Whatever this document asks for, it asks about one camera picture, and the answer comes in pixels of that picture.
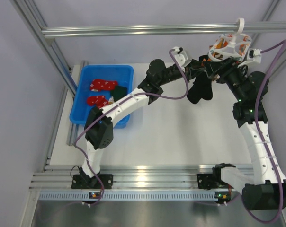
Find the black striped sock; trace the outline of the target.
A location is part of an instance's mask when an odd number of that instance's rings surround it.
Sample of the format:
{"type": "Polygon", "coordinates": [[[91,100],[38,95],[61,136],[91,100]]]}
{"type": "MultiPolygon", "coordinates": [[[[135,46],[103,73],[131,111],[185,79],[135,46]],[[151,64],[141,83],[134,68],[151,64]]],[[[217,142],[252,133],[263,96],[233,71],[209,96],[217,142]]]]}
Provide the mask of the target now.
{"type": "Polygon", "coordinates": [[[201,99],[209,101],[212,98],[212,80],[207,77],[206,73],[202,73],[193,82],[193,86],[187,94],[187,99],[191,103],[197,104],[201,99]]]}

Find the white round clip hanger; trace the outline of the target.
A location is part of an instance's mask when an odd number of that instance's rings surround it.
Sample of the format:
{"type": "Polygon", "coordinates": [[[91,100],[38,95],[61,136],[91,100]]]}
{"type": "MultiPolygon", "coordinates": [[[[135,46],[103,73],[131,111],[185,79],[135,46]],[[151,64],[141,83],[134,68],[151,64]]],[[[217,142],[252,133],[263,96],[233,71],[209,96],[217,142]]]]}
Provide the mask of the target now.
{"type": "Polygon", "coordinates": [[[214,44],[216,45],[220,41],[220,39],[224,39],[226,41],[225,47],[223,47],[222,49],[215,49],[214,45],[210,47],[208,52],[208,58],[210,61],[218,62],[226,60],[227,58],[236,58],[240,62],[244,60],[252,42],[252,38],[249,35],[243,33],[245,26],[244,18],[238,18],[236,25],[237,29],[234,32],[230,34],[220,35],[220,37],[216,40],[214,44]],[[212,55],[215,52],[222,54],[223,59],[219,60],[215,58],[212,55]]]}

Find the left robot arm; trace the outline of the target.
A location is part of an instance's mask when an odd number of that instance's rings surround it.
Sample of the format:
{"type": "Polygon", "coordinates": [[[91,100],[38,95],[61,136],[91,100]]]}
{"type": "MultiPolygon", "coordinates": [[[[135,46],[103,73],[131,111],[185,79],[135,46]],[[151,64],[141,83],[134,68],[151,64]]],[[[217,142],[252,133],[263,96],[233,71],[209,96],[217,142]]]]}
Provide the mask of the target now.
{"type": "Polygon", "coordinates": [[[109,106],[92,108],[84,126],[86,160],[78,175],[84,188],[94,188],[99,183],[101,151],[112,142],[113,128],[118,121],[156,101],[163,94],[163,85],[180,78],[187,84],[202,72],[202,62],[197,60],[190,60],[183,66],[173,64],[166,67],[164,61],[155,59],[149,64],[145,79],[130,94],[109,106]]]}

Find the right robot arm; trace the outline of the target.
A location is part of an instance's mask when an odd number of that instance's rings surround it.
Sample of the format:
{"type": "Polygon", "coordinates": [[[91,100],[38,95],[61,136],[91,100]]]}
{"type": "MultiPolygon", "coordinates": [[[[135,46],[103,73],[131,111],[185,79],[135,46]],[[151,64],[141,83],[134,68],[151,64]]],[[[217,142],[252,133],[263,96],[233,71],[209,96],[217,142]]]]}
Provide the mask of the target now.
{"type": "Polygon", "coordinates": [[[217,187],[226,184],[237,190],[248,210],[275,210],[286,207],[286,176],[275,156],[268,134],[268,118],[262,97],[268,92],[268,79],[260,71],[248,73],[235,59],[221,62],[205,61],[206,75],[218,77],[217,83],[226,84],[237,101],[233,117],[242,133],[253,167],[253,177],[242,174],[233,164],[213,167],[212,181],[217,187]]]}

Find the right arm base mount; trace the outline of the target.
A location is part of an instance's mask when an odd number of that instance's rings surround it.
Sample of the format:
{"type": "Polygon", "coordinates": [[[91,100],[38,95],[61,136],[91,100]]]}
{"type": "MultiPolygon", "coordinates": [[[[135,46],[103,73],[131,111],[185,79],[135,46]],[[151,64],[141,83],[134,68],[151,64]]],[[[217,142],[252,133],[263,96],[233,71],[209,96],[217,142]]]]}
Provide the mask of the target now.
{"type": "Polygon", "coordinates": [[[219,181],[213,174],[197,174],[197,183],[199,189],[227,189],[228,184],[219,181]]]}

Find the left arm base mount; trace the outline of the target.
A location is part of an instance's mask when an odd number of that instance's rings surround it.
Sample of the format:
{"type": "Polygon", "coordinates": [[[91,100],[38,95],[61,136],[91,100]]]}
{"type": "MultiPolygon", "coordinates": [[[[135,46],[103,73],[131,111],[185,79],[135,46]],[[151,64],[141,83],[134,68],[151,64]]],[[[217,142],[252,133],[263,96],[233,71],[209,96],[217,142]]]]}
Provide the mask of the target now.
{"type": "MultiPolygon", "coordinates": [[[[111,189],[113,185],[113,175],[111,174],[98,174],[104,189],[111,189]]],[[[80,174],[74,175],[72,178],[72,189],[101,189],[101,183],[96,177],[89,178],[80,174]]]]}

